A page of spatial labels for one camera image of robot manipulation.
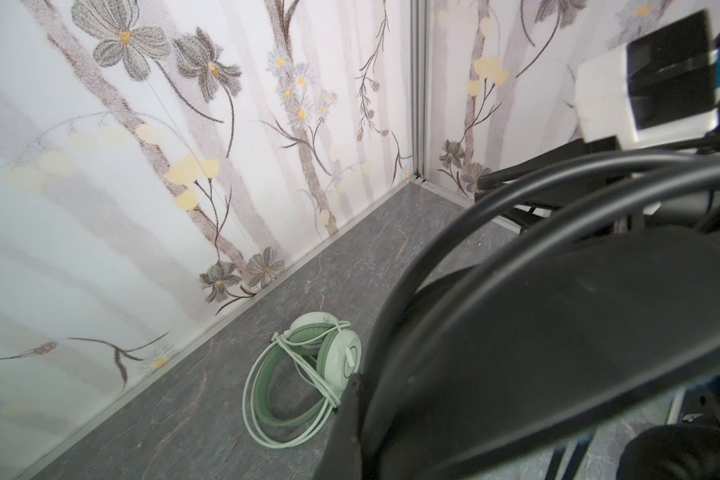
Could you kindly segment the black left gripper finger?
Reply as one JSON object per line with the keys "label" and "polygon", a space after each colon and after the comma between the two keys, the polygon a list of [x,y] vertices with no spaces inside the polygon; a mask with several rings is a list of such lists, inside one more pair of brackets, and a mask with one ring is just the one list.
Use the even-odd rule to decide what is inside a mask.
{"label": "black left gripper finger", "polygon": [[354,374],[341,396],[325,452],[313,476],[315,480],[362,478],[362,422],[363,379],[361,374]]}

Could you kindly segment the mint green over-ear headphones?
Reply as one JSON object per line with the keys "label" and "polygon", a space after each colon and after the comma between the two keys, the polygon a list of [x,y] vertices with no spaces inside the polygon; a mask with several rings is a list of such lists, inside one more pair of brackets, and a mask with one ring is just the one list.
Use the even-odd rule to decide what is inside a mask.
{"label": "mint green over-ear headphones", "polygon": [[[241,409],[249,436],[273,450],[311,440],[339,408],[362,356],[361,339],[350,322],[322,311],[299,316],[284,332],[272,336],[247,375]],[[283,360],[291,361],[299,377],[321,395],[306,412],[286,419],[276,417],[269,405],[271,381]]]}

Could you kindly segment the black and blue headphones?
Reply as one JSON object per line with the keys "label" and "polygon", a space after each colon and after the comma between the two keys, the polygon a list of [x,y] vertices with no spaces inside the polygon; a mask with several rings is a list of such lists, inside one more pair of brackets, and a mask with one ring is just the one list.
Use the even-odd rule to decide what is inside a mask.
{"label": "black and blue headphones", "polygon": [[[539,221],[457,280],[420,285],[459,243],[545,190],[611,184]],[[363,479],[467,476],[720,374],[720,233],[605,228],[720,191],[720,156],[569,160],[483,197],[414,261],[381,310],[352,452]]]}

